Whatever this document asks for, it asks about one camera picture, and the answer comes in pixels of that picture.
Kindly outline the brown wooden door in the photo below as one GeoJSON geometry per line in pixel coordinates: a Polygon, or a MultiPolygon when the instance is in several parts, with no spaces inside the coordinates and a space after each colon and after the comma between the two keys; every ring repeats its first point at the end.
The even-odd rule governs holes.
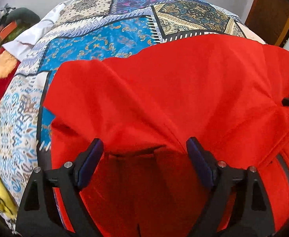
{"type": "Polygon", "coordinates": [[[289,39],[289,1],[253,0],[245,25],[267,44],[284,47],[289,39]]]}

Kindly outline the blue patchwork bedspread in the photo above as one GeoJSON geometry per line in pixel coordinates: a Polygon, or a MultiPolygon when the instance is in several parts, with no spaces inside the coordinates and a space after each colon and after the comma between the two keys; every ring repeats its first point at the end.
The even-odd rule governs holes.
{"type": "MultiPolygon", "coordinates": [[[[0,178],[19,207],[36,166],[51,165],[53,115],[43,100],[60,65],[127,58],[152,45],[197,35],[260,41],[236,14],[204,0],[73,0],[20,62],[0,100],[0,178]]],[[[0,214],[11,234],[16,220],[0,214]]]]}

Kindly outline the white shirt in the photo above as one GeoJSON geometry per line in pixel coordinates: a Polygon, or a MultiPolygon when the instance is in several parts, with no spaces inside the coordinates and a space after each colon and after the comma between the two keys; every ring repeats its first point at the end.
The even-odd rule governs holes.
{"type": "Polygon", "coordinates": [[[59,3],[38,23],[22,32],[13,41],[3,44],[2,47],[19,62],[22,62],[34,45],[45,36],[50,29],[52,29],[53,25],[59,18],[61,10],[72,1],[73,0],[67,0],[59,3]]]}

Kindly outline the red jacket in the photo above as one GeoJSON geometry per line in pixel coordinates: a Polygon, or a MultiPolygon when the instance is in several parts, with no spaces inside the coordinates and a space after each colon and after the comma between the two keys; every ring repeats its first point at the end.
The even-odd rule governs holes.
{"type": "Polygon", "coordinates": [[[276,229],[289,217],[289,51],[230,35],[157,44],[129,58],[61,63],[44,100],[52,166],[99,138],[80,195],[104,236],[186,236],[210,190],[194,136],[231,167],[256,166],[276,229]]]}

